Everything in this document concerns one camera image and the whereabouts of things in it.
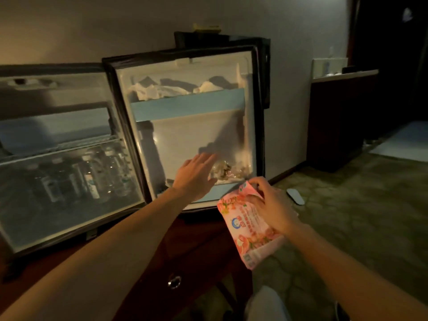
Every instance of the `person's left arm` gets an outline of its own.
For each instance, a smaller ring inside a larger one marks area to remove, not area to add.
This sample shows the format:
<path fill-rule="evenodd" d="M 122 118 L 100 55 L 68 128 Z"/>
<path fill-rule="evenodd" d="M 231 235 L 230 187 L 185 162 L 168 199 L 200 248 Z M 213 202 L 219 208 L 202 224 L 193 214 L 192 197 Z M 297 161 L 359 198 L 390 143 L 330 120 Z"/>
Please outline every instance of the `person's left arm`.
<path fill-rule="evenodd" d="M 53 269 L 1 316 L 5 320 L 111 320 L 178 214 L 202 198 L 216 160 L 187 160 L 158 199 L 116 224 Z"/>

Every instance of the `person's left hand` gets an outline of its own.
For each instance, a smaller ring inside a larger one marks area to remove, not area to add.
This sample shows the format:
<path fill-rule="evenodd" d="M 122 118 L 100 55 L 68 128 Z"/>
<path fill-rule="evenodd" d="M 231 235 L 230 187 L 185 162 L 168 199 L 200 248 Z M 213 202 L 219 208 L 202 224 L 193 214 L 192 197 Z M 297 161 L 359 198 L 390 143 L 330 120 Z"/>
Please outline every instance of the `person's left hand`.
<path fill-rule="evenodd" d="M 201 199 L 217 182 L 217 178 L 209 178 L 216 160 L 217 155 L 209 153 L 197 154 L 186 160 L 177 171 L 173 188 L 184 191 L 191 202 Z"/>

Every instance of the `hand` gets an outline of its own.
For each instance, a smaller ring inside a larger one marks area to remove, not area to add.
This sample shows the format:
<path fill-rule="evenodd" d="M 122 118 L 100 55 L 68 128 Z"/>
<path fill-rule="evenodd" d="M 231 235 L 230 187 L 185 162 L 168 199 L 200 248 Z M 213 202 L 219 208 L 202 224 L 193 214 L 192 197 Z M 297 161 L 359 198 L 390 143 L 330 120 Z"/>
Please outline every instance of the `hand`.
<path fill-rule="evenodd" d="M 255 205 L 269 226 L 287 235 L 293 228 L 302 225 L 286 194 L 281 189 L 272 187 L 263 177 L 251 178 L 249 183 L 259 185 L 259 191 L 261 191 L 264 201 L 254 195 L 247 196 L 246 200 Z"/>
<path fill-rule="evenodd" d="M 201 199 L 217 182 L 217 178 L 209 178 L 216 160 L 217 155 L 209 153 L 197 154 L 193 159 L 186 160 L 177 171 L 173 188 L 183 190 L 190 202 Z"/>

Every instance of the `forearm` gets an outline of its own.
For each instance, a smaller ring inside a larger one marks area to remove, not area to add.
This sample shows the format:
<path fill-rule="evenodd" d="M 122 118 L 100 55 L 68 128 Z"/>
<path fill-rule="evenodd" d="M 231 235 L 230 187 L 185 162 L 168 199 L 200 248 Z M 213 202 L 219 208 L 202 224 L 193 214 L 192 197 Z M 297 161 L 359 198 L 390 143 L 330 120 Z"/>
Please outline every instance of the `forearm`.
<path fill-rule="evenodd" d="M 189 202 L 169 189 L 52 270 L 0 320 L 111 320 Z"/>
<path fill-rule="evenodd" d="M 425 305 L 332 246 L 311 227 L 296 227 L 288 237 L 351 320 L 428 319 Z"/>

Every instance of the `pink snack bag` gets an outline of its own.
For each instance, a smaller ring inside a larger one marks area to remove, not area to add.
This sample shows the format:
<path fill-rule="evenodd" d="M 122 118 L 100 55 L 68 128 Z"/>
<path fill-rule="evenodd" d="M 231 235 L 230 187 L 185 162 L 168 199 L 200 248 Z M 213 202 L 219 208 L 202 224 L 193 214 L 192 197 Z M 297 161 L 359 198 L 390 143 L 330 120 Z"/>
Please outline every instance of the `pink snack bag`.
<path fill-rule="evenodd" d="M 238 189 L 224 195 L 218 201 L 217 208 L 226 222 L 243 263 L 253 270 L 283 245 L 286 239 L 266 224 L 255 206 L 245 200 L 247 195 L 263 198 L 249 182 L 245 182 Z"/>

